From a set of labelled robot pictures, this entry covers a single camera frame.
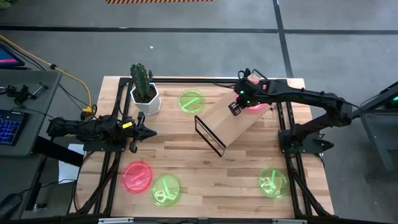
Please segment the cactus in white pot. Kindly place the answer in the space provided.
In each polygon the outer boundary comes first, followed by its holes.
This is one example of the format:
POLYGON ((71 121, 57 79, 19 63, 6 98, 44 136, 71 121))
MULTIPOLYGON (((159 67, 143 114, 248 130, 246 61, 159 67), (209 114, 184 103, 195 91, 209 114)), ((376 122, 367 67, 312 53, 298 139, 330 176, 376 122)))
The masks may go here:
POLYGON ((133 81, 130 95, 135 106, 147 116, 158 113, 161 99, 158 89, 152 81, 152 71, 146 70, 141 63, 134 63, 130 68, 130 74, 133 81))

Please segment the black clamp tool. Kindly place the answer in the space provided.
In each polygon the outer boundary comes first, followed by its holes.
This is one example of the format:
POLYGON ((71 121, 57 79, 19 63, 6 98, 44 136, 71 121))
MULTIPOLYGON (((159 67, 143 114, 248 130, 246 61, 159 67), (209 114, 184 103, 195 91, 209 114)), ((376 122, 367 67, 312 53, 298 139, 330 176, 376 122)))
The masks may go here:
POLYGON ((15 104, 22 105, 26 100, 36 100, 40 92, 49 88, 41 82, 39 85, 40 87, 33 93, 29 92, 29 87, 27 85, 23 85, 19 91, 16 90, 16 87, 8 85, 1 94, 14 98, 15 104))

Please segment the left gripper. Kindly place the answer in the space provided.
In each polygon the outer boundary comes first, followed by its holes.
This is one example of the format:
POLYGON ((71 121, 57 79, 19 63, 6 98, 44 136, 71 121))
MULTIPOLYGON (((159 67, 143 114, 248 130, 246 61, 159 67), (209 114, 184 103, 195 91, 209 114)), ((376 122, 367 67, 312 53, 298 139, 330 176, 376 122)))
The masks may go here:
POLYGON ((144 125, 145 116, 143 112, 138 113, 138 117, 136 119, 127 118, 125 121, 119 122, 120 133, 119 137, 122 140, 126 140, 127 138, 132 138, 132 141, 128 147, 131 152, 137 152, 137 140, 142 142, 145 139, 156 136, 157 132, 147 128, 144 125))

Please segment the green translucent plastic plate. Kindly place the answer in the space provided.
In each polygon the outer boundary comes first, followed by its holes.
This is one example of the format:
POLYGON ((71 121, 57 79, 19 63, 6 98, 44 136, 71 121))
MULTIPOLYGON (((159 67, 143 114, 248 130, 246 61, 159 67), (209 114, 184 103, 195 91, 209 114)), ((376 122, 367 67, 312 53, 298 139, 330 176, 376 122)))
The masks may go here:
POLYGON ((153 181, 149 192, 156 206, 172 207, 182 196, 182 184, 176 175, 164 173, 153 181))
POLYGON ((256 182, 259 190, 271 199, 283 198, 290 189, 289 179, 280 169, 266 168, 261 170, 256 182))

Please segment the black computer mouse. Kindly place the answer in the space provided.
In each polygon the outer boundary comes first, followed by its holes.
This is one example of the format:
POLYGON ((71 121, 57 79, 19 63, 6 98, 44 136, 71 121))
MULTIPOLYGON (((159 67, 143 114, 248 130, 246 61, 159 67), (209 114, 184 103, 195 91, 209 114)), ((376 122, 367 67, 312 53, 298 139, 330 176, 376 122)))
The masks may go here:
POLYGON ((22 202, 19 194, 10 194, 0 202, 0 222, 9 220, 22 202))

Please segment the grey desk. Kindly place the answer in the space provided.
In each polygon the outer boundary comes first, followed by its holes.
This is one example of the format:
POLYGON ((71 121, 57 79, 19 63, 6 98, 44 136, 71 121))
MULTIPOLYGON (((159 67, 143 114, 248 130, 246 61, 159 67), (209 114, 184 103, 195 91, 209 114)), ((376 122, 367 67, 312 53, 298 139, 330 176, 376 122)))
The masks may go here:
POLYGON ((13 110, 28 114, 16 144, 13 146, 0 144, 0 156, 23 157, 32 152, 61 76, 58 72, 0 70, 0 86, 10 85, 20 90, 25 85, 28 87, 29 93, 38 91, 36 99, 28 99, 22 103, 22 106, 17 106, 14 98, 6 95, 0 96, 0 110, 13 110))

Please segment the dark neighbouring workstation frame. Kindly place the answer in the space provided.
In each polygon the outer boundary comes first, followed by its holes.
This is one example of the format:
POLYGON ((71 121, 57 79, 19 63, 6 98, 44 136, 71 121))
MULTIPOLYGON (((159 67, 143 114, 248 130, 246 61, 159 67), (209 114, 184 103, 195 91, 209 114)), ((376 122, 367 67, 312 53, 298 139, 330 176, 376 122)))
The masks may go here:
POLYGON ((391 152, 398 152, 398 81, 360 104, 354 112, 385 170, 396 168, 391 152))

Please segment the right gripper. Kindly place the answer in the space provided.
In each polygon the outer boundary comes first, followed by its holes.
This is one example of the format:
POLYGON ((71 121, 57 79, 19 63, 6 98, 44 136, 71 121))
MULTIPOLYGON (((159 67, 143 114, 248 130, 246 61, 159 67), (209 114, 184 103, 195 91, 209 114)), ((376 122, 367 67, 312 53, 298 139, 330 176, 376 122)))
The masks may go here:
POLYGON ((242 78, 234 86, 236 95, 235 102, 228 105, 228 108, 233 116, 241 113, 241 108, 252 108, 257 105, 273 104, 267 94, 267 86, 270 80, 250 80, 242 78))

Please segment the wooden shelf with black legs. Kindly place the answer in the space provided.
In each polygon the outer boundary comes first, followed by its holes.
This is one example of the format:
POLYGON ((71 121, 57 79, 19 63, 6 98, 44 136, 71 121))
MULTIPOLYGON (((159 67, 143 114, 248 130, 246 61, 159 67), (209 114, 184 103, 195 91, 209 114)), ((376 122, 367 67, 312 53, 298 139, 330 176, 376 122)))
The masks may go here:
POLYGON ((216 86, 225 88, 228 92, 209 109, 200 115, 194 116, 195 131, 207 145, 222 157, 225 149, 234 142, 245 130, 259 120, 266 112, 271 110, 271 105, 259 110, 241 109, 241 113, 233 116, 228 105, 235 102, 234 85, 216 83, 216 86))

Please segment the red translucent plastic plate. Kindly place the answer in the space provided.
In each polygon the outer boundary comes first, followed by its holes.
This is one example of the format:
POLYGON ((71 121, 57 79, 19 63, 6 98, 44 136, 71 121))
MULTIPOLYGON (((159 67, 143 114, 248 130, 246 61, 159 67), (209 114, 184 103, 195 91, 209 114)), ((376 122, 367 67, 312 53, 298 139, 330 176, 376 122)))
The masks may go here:
MULTIPOLYGON (((256 79, 249 78, 249 81, 255 85, 257 85, 259 83, 259 80, 256 80, 256 79)), ((266 107, 269 107, 269 105, 267 103, 261 103, 261 104, 258 103, 254 106, 247 107, 247 109, 248 110, 259 110, 259 109, 266 108, 266 107)))
POLYGON ((140 194, 146 191, 153 180, 152 167, 145 161, 129 163, 122 173, 122 185, 125 191, 140 194))

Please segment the black aluminium table frame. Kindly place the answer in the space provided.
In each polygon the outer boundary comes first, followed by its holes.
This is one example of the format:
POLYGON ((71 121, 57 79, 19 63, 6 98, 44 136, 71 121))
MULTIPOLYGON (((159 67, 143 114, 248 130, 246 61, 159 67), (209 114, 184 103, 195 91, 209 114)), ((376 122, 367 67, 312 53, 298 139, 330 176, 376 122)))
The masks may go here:
POLYGON ((173 174, 182 183, 182 196, 176 205, 157 206, 148 192, 131 194, 122 187, 122 177, 108 184, 99 200, 100 209, 109 208, 112 217, 133 220, 156 218, 167 222, 276 223, 295 221, 291 195, 267 198, 256 184, 265 168, 286 171, 279 149, 280 119, 276 109, 268 111, 218 156, 194 129, 194 116, 177 104, 185 90, 195 89, 205 97, 205 108, 221 99, 227 89, 215 78, 158 77, 155 84, 162 100, 158 114, 145 124, 157 132, 139 143, 138 151, 121 154, 119 169, 130 162, 146 161, 154 176, 173 174))

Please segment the green plate with straight stripe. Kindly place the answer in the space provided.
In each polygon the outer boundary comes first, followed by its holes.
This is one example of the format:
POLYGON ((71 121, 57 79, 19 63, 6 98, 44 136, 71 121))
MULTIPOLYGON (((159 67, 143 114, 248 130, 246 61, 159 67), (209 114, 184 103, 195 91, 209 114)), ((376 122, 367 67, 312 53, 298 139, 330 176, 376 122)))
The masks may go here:
POLYGON ((178 106, 185 113, 198 113, 205 106, 205 97, 198 90, 185 90, 178 98, 178 106))

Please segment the keyboard with blue backlight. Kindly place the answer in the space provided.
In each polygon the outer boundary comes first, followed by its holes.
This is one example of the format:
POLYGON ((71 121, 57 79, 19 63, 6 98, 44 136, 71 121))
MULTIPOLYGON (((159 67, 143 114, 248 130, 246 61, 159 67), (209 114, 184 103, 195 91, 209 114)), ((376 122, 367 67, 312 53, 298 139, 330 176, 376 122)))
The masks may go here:
POLYGON ((28 113, 0 110, 0 145, 16 145, 28 116, 28 113))

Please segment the white paper sheet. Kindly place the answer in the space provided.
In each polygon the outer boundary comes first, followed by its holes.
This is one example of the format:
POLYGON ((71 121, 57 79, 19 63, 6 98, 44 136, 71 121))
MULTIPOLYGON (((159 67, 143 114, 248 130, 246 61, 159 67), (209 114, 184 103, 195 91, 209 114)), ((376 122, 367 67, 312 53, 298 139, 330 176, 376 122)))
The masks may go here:
MULTIPOLYGON (((69 144, 68 149, 77 152, 83 156, 86 152, 83 150, 82 144, 69 144)), ((80 168, 62 161, 58 162, 58 182, 59 184, 66 184, 77 180, 80 168)))

